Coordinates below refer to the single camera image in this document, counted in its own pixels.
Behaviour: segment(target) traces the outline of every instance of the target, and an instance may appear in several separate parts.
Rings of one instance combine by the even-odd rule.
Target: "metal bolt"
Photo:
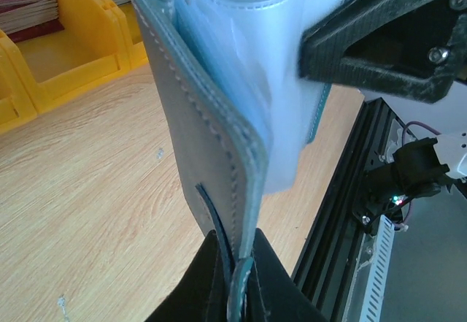
[[[449,6],[453,10],[464,10],[467,8],[467,0],[449,0]]]
[[[428,60],[433,64],[441,64],[449,56],[449,50],[444,47],[433,47],[428,52]]]

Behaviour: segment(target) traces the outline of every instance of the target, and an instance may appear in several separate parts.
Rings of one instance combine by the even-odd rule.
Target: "stitching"
[[[318,118],[321,120],[321,115],[320,114],[320,111],[322,112],[323,110],[323,105],[326,101],[325,98],[328,97],[328,94],[329,94],[329,90],[331,88],[328,87],[328,83],[325,83],[324,85],[324,88],[323,88],[323,92],[321,92],[321,98],[320,98],[320,103],[318,104],[317,106],[317,109],[316,109],[316,113],[314,114],[314,119],[313,119],[313,124],[312,124],[312,128],[311,128],[311,131],[308,133],[308,139],[310,140],[315,134],[316,134],[316,128],[317,128],[317,120]]]
[[[228,9],[259,10],[259,9],[265,9],[265,8],[268,8],[268,7],[281,5],[282,3],[286,2],[287,0],[262,1],[262,2],[258,2],[259,4],[256,5],[256,6],[239,6],[239,5],[235,5],[235,4],[226,4],[225,1],[221,2],[221,1],[218,1],[218,0],[207,0],[207,1],[210,1],[211,3],[216,4],[217,6],[225,7],[225,8],[228,8]]]
[[[225,156],[228,159],[228,162],[231,167],[231,201],[232,201],[232,235],[231,235],[231,250],[232,250],[232,255],[235,258],[235,244],[236,244],[236,208],[237,208],[237,203],[238,203],[238,194],[237,194],[237,177],[238,177],[238,170],[236,168],[236,165],[234,163],[234,157],[232,156],[232,153],[230,150],[228,150],[227,146],[225,145],[225,142],[222,138],[222,136],[217,132],[215,127],[212,125],[211,121],[209,118],[201,111],[199,108],[198,104],[196,103],[195,99],[190,95],[190,92],[188,89],[182,84],[182,79],[180,76],[177,75],[177,72],[175,70],[175,67],[173,66],[172,62],[170,61],[169,57],[165,53],[164,49],[161,47],[160,42],[155,38],[154,33],[150,30],[149,24],[147,23],[146,19],[143,17],[142,13],[140,12],[139,8],[136,6],[135,2],[132,0],[132,4],[134,6],[134,9],[138,13],[139,17],[141,18],[141,21],[143,24],[148,28],[150,35],[153,37],[154,42],[158,45],[159,50],[163,53],[164,59],[166,59],[167,64],[170,68],[170,70],[174,73],[175,80],[179,83],[180,88],[182,89],[183,92],[185,92],[185,96],[187,100],[191,103],[193,108],[195,108],[196,112],[199,114],[200,118],[204,121],[206,124],[207,128],[209,131],[215,136],[216,140],[220,143],[221,148],[225,152]]]
[[[175,41],[175,39],[173,37],[171,37],[170,34],[167,34],[167,37],[172,42]],[[159,44],[159,41],[155,37],[154,37],[154,41],[155,41],[155,43]],[[201,83],[201,85],[203,87],[207,86],[206,81],[197,72],[192,72],[192,74],[196,77],[196,79]],[[223,105],[222,102],[219,101],[217,99],[217,97],[215,95],[213,95],[212,93],[210,93],[209,91],[204,92],[204,94],[206,94],[206,96],[209,99],[209,101],[211,102],[211,104],[223,114],[223,117],[227,118],[228,121],[229,121],[231,119],[231,117],[229,116],[229,111],[228,111],[228,109],[226,109],[226,106]],[[245,127],[243,127],[241,125],[236,124],[235,121],[233,122],[232,127],[237,132],[239,132],[239,137],[242,138],[243,142],[247,143],[247,146],[246,146],[247,148],[245,150],[247,152],[246,155],[250,158],[250,160],[253,160],[254,157],[253,157],[253,154],[252,154],[252,149],[256,149],[258,147],[258,143],[256,141],[252,140],[251,135],[250,135],[250,130],[246,129]]]

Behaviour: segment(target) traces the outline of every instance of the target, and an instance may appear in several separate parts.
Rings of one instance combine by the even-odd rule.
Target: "cable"
[[[375,215],[371,220],[370,222],[368,222],[368,227],[371,227],[371,225],[374,223],[374,221],[376,221],[378,218],[380,218],[381,216],[383,215],[389,215],[389,214],[392,214],[396,211],[399,211],[400,209],[402,209],[403,207],[405,207],[407,204],[410,204],[412,202],[412,200],[414,199],[413,196],[409,196],[407,198],[405,198],[399,205],[396,205],[394,207],[390,207],[389,209],[386,209],[385,211],[382,211],[380,214],[378,215]],[[400,228],[403,228],[406,226],[405,223],[394,223],[394,226],[395,227],[399,227]]]
[[[412,125],[423,127],[425,130],[431,132],[432,134],[436,136],[439,136],[441,134],[440,131],[434,129],[433,127],[427,125],[426,123],[422,123],[421,121],[416,121],[416,120],[409,121],[408,123],[406,123],[406,125],[404,126],[404,129],[402,130],[402,138],[401,138],[402,147],[406,144],[407,131],[409,130],[409,127]],[[406,218],[404,218],[404,220],[401,223],[394,223],[394,226],[399,229],[406,228],[407,222],[409,222],[409,219],[411,216],[412,216],[412,201],[410,201],[409,203],[409,208],[407,210]]]

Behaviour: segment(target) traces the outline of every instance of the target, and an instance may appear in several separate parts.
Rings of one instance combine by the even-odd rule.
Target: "wooden table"
[[[295,186],[264,199],[289,273],[362,100],[333,88]],[[2,321],[142,322],[203,239],[147,66],[0,136],[0,189]]]

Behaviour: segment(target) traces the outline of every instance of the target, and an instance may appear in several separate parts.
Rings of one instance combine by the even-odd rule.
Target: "card holder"
[[[265,190],[292,185],[327,96],[296,74],[306,3],[133,0],[185,198],[207,234],[204,189],[233,262],[251,254]]]

